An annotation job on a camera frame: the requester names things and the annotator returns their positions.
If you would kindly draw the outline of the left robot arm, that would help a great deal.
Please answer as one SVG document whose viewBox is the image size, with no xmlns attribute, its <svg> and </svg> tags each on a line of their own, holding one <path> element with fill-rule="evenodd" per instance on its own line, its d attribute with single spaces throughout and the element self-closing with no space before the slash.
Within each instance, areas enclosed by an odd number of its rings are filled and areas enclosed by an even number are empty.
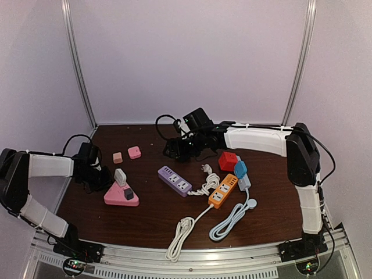
<svg viewBox="0 0 372 279">
<path fill-rule="evenodd" d="M 30 194 L 28 182 L 32 177 L 71 177 L 90 191 L 101 191 L 112 184 L 112 175 L 106 166 L 101 166 L 98 158 L 92 156 L 90 151 L 67 157 L 9 148 L 1 153 L 1 205 L 37 229 L 63 238 L 60 247 L 71 258 L 82 255 L 83 244 L 71 235 L 66 236 L 72 225 L 40 204 Z"/>
</svg>

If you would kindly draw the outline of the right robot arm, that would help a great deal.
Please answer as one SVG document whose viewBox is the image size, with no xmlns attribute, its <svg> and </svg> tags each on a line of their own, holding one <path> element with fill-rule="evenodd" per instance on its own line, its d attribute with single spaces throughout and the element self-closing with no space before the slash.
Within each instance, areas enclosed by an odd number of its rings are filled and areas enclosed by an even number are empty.
<svg viewBox="0 0 372 279">
<path fill-rule="evenodd" d="M 320 247 L 322 202 L 320 153 L 303 123 L 295 126 L 263 126 L 223 121 L 196 127 L 179 137 L 167 139 L 163 154 L 179 162 L 197 157 L 204 149 L 248 149 L 280 155 L 287 159 L 287 176 L 295 186 L 302 212 L 302 230 L 309 234 L 298 243 L 302 256 Z"/>
</svg>

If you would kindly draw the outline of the pink square plug adapter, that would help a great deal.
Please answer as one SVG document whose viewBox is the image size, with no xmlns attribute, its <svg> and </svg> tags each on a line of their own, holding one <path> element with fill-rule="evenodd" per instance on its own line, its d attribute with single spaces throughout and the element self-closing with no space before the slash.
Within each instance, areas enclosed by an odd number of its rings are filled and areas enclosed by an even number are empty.
<svg viewBox="0 0 372 279">
<path fill-rule="evenodd" d="M 138 146 L 128 148 L 127 153 L 131 160 L 138 159 L 142 156 L 141 150 Z"/>
</svg>

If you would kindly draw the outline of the white charger plug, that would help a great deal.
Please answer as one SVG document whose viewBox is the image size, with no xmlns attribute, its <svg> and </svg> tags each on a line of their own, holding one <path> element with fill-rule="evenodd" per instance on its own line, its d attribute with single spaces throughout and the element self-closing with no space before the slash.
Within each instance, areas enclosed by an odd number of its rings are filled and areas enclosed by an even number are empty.
<svg viewBox="0 0 372 279">
<path fill-rule="evenodd" d="M 120 187 L 123 187 L 127 182 L 127 176 L 122 169 L 118 168 L 115 169 L 114 180 Z"/>
</svg>

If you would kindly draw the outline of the red cube socket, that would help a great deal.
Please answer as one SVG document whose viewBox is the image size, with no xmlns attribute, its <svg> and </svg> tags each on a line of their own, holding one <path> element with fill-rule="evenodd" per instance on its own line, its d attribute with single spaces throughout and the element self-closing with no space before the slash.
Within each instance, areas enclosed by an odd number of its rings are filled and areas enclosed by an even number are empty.
<svg viewBox="0 0 372 279">
<path fill-rule="evenodd" d="M 219 168 L 222 171 L 234 171 L 234 167 L 238 162 L 238 158 L 235 153 L 231 152 L 222 152 L 219 159 Z"/>
</svg>

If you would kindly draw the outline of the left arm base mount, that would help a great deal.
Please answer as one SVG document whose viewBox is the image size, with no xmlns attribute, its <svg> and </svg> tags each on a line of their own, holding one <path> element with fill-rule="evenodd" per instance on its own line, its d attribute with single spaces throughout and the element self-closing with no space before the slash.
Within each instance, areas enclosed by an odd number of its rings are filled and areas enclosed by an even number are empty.
<svg viewBox="0 0 372 279">
<path fill-rule="evenodd" d="M 99 263 L 101 261 L 103 245 L 79 240 L 78 229 L 75 225 L 69 224 L 66 235 L 62 238 L 49 232 L 47 234 L 56 242 L 53 245 L 55 253 L 87 263 Z"/>
</svg>

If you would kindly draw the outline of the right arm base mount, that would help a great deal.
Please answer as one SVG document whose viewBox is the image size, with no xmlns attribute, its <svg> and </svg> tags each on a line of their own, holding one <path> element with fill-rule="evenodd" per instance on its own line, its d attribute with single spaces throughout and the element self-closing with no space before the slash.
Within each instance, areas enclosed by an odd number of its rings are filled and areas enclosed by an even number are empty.
<svg viewBox="0 0 372 279">
<path fill-rule="evenodd" d="M 299 260 L 306 257 L 316 256 L 328 251 L 323 233 L 302 233 L 302 238 L 293 241 L 285 241 L 278 245 L 278 252 L 282 262 Z"/>
</svg>

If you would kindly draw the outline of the beige pink plug adapter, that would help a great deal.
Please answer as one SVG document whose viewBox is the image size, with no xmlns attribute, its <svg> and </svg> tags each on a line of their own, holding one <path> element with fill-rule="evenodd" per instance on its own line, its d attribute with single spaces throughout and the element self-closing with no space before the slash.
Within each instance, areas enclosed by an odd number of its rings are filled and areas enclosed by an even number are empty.
<svg viewBox="0 0 372 279">
<path fill-rule="evenodd" d="M 113 157 L 113 163 L 114 164 L 120 164 L 123 162 L 123 157 L 122 157 L 122 154 L 121 152 L 116 152 L 112 155 Z"/>
</svg>

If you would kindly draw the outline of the purple power strip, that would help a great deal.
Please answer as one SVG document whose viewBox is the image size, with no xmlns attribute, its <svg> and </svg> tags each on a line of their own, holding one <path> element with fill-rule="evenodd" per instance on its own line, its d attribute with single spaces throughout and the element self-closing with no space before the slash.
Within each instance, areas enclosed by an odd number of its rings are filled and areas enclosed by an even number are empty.
<svg viewBox="0 0 372 279">
<path fill-rule="evenodd" d="M 158 170 L 158 176 L 163 182 L 165 182 L 182 197 L 188 196 L 188 193 L 192 190 L 191 183 L 168 166 L 163 166 L 160 168 Z"/>
</svg>

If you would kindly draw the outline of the pink triangular socket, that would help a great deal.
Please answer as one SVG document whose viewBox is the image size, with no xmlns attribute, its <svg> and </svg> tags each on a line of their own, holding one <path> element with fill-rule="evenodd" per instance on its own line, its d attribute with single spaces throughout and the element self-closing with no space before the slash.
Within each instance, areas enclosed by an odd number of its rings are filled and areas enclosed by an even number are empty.
<svg viewBox="0 0 372 279">
<path fill-rule="evenodd" d="M 103 197 L 104 203 L 107 205 L 115 205 L 115 206 L 129 206 L 129 207 L 139 206 L 140 199 L 134 191 L 133 191 L 134 198 L 132 200 L 127 201 L 125 199 L 124 190 L 126 188 L 131 188 L 131 187 L 127 183 L 123 187 L 120 187 L 116 182 L 113 183 L 113 185 L 109 188 L 109 190 Z"/>
</svg>

